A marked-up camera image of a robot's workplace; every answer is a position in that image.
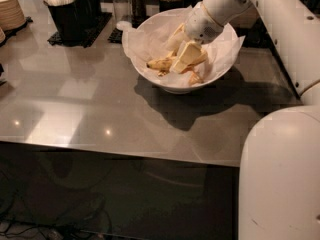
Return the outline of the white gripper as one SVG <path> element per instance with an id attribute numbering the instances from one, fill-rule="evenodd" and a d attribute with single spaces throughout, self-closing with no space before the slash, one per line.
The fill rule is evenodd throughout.
<path id="1" fill-rule="evenodd" d="M 201 55 L 202 47 L 198 43 L 211 43 L 223 30 L 224 27 L 210 16 L 206 7 L 197 4 L 189 13 L 185 23 L 178 26 L 165 44 L 168 51 L 176 52 L 170 71 L 181 73 L 185 70 Z"/>

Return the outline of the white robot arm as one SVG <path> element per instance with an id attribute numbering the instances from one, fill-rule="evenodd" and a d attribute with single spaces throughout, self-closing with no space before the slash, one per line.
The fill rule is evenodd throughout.
<path id="1" fill-rule="evenodd" d="M 268 82 L 278 109 L 243 144 L 238 176 L 238 240 L 320 240 L 320 22 L 300 0 L 202 0 L 184 23 L 209 43 L 254 8 L 277 58 Z"/>

